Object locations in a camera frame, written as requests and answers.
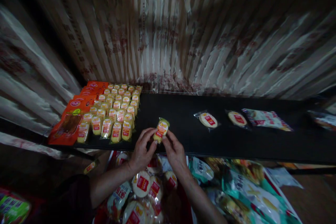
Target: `snack wrapper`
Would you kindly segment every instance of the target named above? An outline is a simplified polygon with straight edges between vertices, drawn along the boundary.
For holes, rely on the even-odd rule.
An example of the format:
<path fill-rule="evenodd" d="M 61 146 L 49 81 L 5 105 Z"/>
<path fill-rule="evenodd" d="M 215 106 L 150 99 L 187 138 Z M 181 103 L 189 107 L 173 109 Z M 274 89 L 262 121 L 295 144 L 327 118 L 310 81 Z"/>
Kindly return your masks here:
<path fill-rule="evenodd" d="M 274 111 L 242 109 L 253 126 L 277 128 L 284 131 L 293 131 Z"/>

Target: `orange packaging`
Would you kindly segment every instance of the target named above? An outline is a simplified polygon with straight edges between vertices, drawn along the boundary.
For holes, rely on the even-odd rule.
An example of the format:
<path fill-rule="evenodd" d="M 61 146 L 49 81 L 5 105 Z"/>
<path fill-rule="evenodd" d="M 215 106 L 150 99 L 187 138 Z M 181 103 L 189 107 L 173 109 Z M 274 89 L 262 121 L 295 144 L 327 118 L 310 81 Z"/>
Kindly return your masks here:
<path fill-rule="evenodd" d="M 78 126 L 82 120 L 83 114 L 90 111 L 94 99 L 85 98 L 85 100 L 70 100 L 65 108 L 61 120 L 52 129 L 48 143 L 55 145 L 73 145 L 77 141 Z"/>

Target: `red label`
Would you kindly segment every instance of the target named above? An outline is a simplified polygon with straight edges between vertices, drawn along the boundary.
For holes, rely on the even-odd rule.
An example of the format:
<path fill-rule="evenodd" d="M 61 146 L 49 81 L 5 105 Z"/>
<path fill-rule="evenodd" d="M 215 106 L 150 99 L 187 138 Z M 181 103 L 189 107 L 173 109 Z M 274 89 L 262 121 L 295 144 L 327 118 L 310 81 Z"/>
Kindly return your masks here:
<path fill-rule="evenodd" d="M 148 180 L 140 176 L 136 186 L 139 187 L 142 191 L 147 191 L 148 184 L 149 184 Z"/>

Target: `packaged snack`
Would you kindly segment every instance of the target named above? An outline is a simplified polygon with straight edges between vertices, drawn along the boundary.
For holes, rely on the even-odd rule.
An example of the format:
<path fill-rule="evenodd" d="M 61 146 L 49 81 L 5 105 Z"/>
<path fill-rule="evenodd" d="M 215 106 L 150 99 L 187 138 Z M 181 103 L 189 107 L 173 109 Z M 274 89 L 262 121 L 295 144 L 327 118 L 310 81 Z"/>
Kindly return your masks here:
<path fill-rule="evenodd" d="M 189 162 L 189 169 L 191 174 L 198 180 L 202 181 L 202 183 L 207 183 L 211 181 L 215 174 L 214 171 L 202 160 L 197 157 L 193 157 Z"/>
<path fill-rule="evenodd" d="M 262 111 L 242 109 L 246 113 L 247 118 L 253 126 L 277 128 L 284 131 L 293 131 L 293 129 L 285 123 L 274 111 Z"/>
<path fill-rule="evenodd" d="M 330 115 L 326 113 L 320 113 L 308 110 L 307 111 L 311 118 L 316 122 L 319 126 L 325 128 L 326 130 L 336 131 L 336 116 Z"/>
<path fill-rule="evenodd" d="M 108 116 L 111 119 L 112 122 L 116 122 L 117 121 L 117 111 L 114 108 L 111 108 L 108 111 Z"/>
<path fill-rule="evenodd" d="M 147 212 L 142 204 L 137 201 L 131 201 L 127 205 L 122 219 L 122 224 L 146 224 Z"/>
<path fill-rule="evenodd" d="M 119 89 L 118 94 L 121 95 L 121 96 L 124 96 L 125 90 L 124 89 Z"/>
<path fill-rule="evenodd" d="M 102 138 L 109 138 L 111 136 L 112 126 L 113 122 L 111 121 L 111 119 L 105 118 L 105 120 L 103 121 L 103 130 L 101 132 Z"/>
<path fill-rule="evenodd" d="M 113 103 L 113 108 L 114 108 L 114 109 L 119 110 L 119 109 L 120 109 L 120 106 L 121 106 L 120 101 L 115 101 L 115 102 Z"/>
<path fill-rule="evenodd" d="M 79 125 L 78 137 L 77 137 L 78 143 L 83 144 L 86 142 L 88 138 L 89 130 L 90 130 L 90 122 L 82 122 Z"/>
<path fill-rule="evenodd" d="M 166 179 L 166 188 L 171 191 L 172 189 L 177 189 L 177 178 L 174 172 L 167 171 L 164 173 Z"/>
<path fill-rule="evenodd" d="M 121 218 L 121 210 L 124 206 L 129 193 L 132 191 L 130 183 L 126 181 L 120 185 L 107 200 L 107 210 L 109 217 L 115 221 L 119 222 Z"/>
<path fill-rule="evenodd" d="M 118 95 L 118 89 L 112 89 L 111 94 Z"/>
<path fill-rule="evenodd" d="M 115 122 L 112 128 L 111 141 L 112 143 L 119 143 L 121 139 L 121 123 Z"/>
<path fill-rule="evenodd" d="M 196 118 L 200 120 L 200 122 L 208 128 L 208 130 L 212 130 L 214 128 L 217 128 L 220 123 L 217 122 L 216 118 L 212 116 L 207 110 L 198 112 L 194 114 Z"/>
<path fill-rule="evenodd" d="M 129 141 L 132 137 L 132 122 L 125 121 L 122 125 L 122 139 Z"/>
<path fill-rule="evenodd" d="M 243 117 L 243 115 L 239 114 L 236 111 L 233 110 L 225 110 L 227 116 L 229 117 L 230 121 L 240 127 L 240 128 L 244 128 L 244 129 L 248 129 L 251 130 L 251 128 L 249 127 L 249 125 L 247 124 L 246 119 Z"/>
<path fill-rule="evenodd" d="M 147 170 L 154 174 L 158 174 L 162 172 L 162 164 L 161 164 L 160 157 L 158 155 L 153 155 L 152 159 L 147 165 Z"/>
<path fill-rule="evenodd" d="M 132 187 L 133 192 L 139 198 L 145 197 L 152 186 L 150 175 L 146 171 L 141 171 L 134 176 Z"/>
<path fill-rule="evenodd" d="M 95 135 L 100 135 L 102 133 L 103 119 L 99 116 L 92 118 L 92 131 Z"/>

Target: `round rice cracker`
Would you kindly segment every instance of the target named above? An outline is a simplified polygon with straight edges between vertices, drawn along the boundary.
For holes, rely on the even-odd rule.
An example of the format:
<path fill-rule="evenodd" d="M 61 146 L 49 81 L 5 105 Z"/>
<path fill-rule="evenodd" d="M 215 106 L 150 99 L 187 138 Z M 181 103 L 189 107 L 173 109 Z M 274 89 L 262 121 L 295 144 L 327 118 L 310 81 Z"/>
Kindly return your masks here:
<path fill-rule="evenodd" d="M 145 197 L 149 193 L 151 186 L 151 178 L 146 171 L 141 171 L 134 176 L 132 181 L 133 192 L 139 198 Z"/>

